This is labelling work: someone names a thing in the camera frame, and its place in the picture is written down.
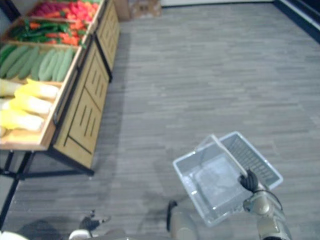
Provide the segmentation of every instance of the gray carpet floor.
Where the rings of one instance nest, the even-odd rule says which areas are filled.
[[[239,131],[283,175],[293,238],[320,239],[320,45],[271,3],[166,8],[121,29],[95,176],[21,182],[4,228],[44,220],[67,234],[96,209],[112,216],[97,234],[167,236],[167,203],[186,198],[172,161]],[[258,239],[246,213],[214,228],[194,218],[202,240]]]

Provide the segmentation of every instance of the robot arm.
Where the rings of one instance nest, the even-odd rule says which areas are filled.
[[[279,199],[269,189],[261,184],[251,170],[248,176],[241,176],[241,185],[253,192],[253,195],[244,201],[245,211],[255,214],[257,229],[261,240],[292,240],[286,224],[286,218]]]

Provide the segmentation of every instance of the wooden produce shelf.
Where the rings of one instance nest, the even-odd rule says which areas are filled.
[[[53,3],[53,4],[69,4],[72,3],[74,1],[53,1],[53,0],[39,0],[38,2],[35,3],[34,7],[27,12],[26,16],[30,19],[34,19],[34,20],[46,20],[46,21],[67,21],[69,23],[75,23],[76,19],[68,19],[66,17],[44,17],[44,16],[37,16],[37,15],[33,15],[33,13],[43,4],[43,3]],[[98,3],[99,7],[96,10],[93,18],[91,21],[87,21],[87,20],[83,20],[85,21],[87,24],[91,24],[91,23],[95,23],[97,21],[97,17],[98,17],[98,12],[100,11],[101,7],[103,7],[103,5],[105,4],[105,0],[101,0],[100,3]]]
[[[97,42],[102,50],[102,55],[111,71],[114,68],[119,34],[120,25],[115,3],[113,0],[109,0],[106,4],[105,11],[101,16],[101,20],[99,21],[96,36]]]
[[[109,85],[109,76],[93,41],[77,80],[53,148],[90,168]]]
[[[47,19],[34,19],[32,20],[31,18],[28,17],[19,17],[17,18],[12,25],[4,32],[4,34],[1,36],[1,42],[6,42],[10,44],[20,44],[20,43],[26,43],[26,44],[35,44],[35,45],[49,45],[49,46],[61,46],[61,45],[66,45],[66,46],[71,46],[70,44],[64,44],[64,43],[57,43],[57,44],[51,44],[51,43],[46,43],[46,42],[32,42],[32,41],[19,41],[10,36],[10,32],[18,26],[24,26],[25,21],[30,21],[30,22],[37,22],[37,23],[44,23],[44,22],[50,22],[50,23],[61,23],[61,24],[72,24],[72,22],[65,20],[65,19],[52,19],[52,20],[47,20]],[[81,38],[81,43],[84,44],[87,42],[88,38],[90,35],[95,31],[96,29],[96,24],[95,23],[86,23],[86,32]]]
[[[74,51],[73,60],[70,68],[64,78],[63,82],[46,82],[50,85],[59,87],[59,92],[55,100],[52,101],[52,108],[48,115],[42,116],[45,119],[44,125],[39,132],[32,132],[23,129],[8,130],[6,134],[0,138],[0,149],[1,150],[23,150],[23,151],[45,151],[48,149],[52,137],[56,130],[56,125],[53,121],[54,115],[57,114],[57,106],[61,108],[65,102],[62,103],[64,95],[68,95],[69,85],[73,85],[75,81],[75,75],[77,75],[77,61],[81,54],[81,47],[73,47],[68,45],[47,45],[47,44],[36,44],[36,43],[16,43],[19,46],[39,46],[40,51],[48,51],[52,48],[57,50],[66,50],[72,48]],[[14,82],[25,83],[25,81],[13,79]]]

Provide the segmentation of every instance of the cucumber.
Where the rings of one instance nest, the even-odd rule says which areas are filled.
[[[51,57],[49,64],[45,71],[41,72],[41,67],[39,71],[39,79],[40,81],[50,81],[52,79],[52,74],[54,73],[54,68],[57,64],[59,53],[55,52],[54,55]]]
[[[9,48],[12,48],[14,45],[11,44],[5,44],[4,46],[1,47],[0,49],[0,55],[2,55],[5,51],[7,51]]]
[[[24,67],[24,65],[26,64],[26,62],[28,61],[31,53],[32,53],[32,49],[27,50],[9,69],[9,71],[6,73],[5,78],[7,79],[12,79],[14,78],[20,71],[20,69],[22,69]]]
[[[31,68],[31,78],[32,80],[37,80],[39,81],[39,69],[40,69],[40,64],[44,57],[46,56],[46,52],[40,53],[40,55],[36,58],[33,67]]]
[[[2,65],[4,63],[4,61],[10,55],[10,53],[12,53],[13,50],[15,50],[16,48],[17,48],[17,46],[9,45],[9,44],[7,44],[3,48],[1,48],[1,50],[0,50],[0,65]]]
[[[27,62],[24,64],[24,66],[21,68],[19,72],[19,79],[25,79],[31,71],[32,66],[35,64],[35,61],[39,55],[40,47],[36,46],[34,49],[32,49],[31,54]]]
[[[45,73],[46,73],[46,71],[47,71],[47,69],[49,67],[49,64],[51,62],[51,59],[55,55],[55,53],[56,53],[56,50],[51,49],[44,56],[44,58],[43,58],[43,60],[42,60],[42,62],[40,64],[40,68],[39,68],[39,79],[40,79],[40,81],[44,81],[44,79],[45,79],[44,77],[47,77],[47,76],[45,76]]]
[[[54,66],[54,69],[53,69],[53,74],[52,74],[52,81],[57,81],[57,77],[58,77],[58,73],[59,73],[59,69],[62,65],[62,62],[64,60],[64,57],[65,57],[65,52],[64,51],[59,51],[58,52],[58,59],[56,61],[56,64]]]
[[[20,58],[27,50],[29,49],[28,46],[19,46],[10,55],[4,60],[3,64],[0,67],[0,78],[3,78],[9,68]]]
[[[72,50],[72,48],[68,48],[67,51],[65,51],[61,67],[56,77],[56,80],[58,82],[62,82],[65,79],[66,74],[69,70],[70,64],[72,62],[73,55],[74,55],[74,51]]]

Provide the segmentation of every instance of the clear plastic basket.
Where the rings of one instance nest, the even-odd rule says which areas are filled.
[[[185,190],[208,227],[243,210],[251,192],[239,183],[251,168],[269,188],[283,178],[238,132],[220,139],[208,136],[194,151],[173,162]]]

